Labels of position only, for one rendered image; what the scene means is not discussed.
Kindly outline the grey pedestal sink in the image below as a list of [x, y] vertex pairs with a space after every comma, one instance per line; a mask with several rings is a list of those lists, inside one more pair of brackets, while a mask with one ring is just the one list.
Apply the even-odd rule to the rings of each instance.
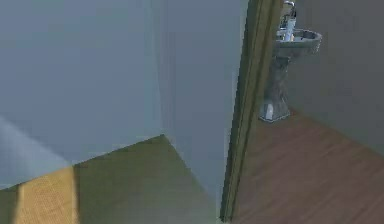
[[295, 29], [290, 40], [285, 40], [284, 35], [283, 29], [276, 33], [264, 99], [259, 110], [259, 119], [268, 123], [290, 116], [285, 86], [289, 65], [316, 54], [322, 41], [320, 33], [305, 29]]

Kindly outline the chrome sink tap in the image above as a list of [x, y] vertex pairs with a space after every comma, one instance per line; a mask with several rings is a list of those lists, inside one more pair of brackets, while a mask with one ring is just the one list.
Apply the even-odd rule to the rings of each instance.
[[283, 1], [283, 10], [282, 10], [283, 16], [296, 16], [296, 6], [295, 6], [295, 0], [284, 0]]

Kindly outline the olive green room door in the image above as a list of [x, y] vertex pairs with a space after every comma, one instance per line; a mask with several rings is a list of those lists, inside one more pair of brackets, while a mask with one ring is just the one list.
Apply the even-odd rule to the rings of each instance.
[[263, 99], [283, 0], [249, 0], [219, 220], [230, 224], [255, 112]]

